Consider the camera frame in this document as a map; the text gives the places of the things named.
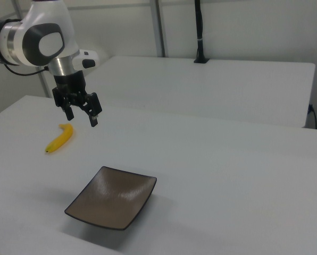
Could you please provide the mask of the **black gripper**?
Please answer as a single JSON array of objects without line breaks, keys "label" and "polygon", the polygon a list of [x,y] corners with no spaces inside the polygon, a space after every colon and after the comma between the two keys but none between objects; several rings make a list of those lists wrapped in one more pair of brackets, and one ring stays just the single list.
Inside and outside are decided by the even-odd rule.
[{"label": "black gripper", "polygon": [[85,87],[85,77],[83,71],[65,76],[55,76],[56,87],[52,90],[55,105],[65,112],[67,120],[74,118],[71,105],[83,106],[89,117],[91,127],[98,124],[98,115],[102,112],[102,107],[98,95],[93,92],[87,94]]}]

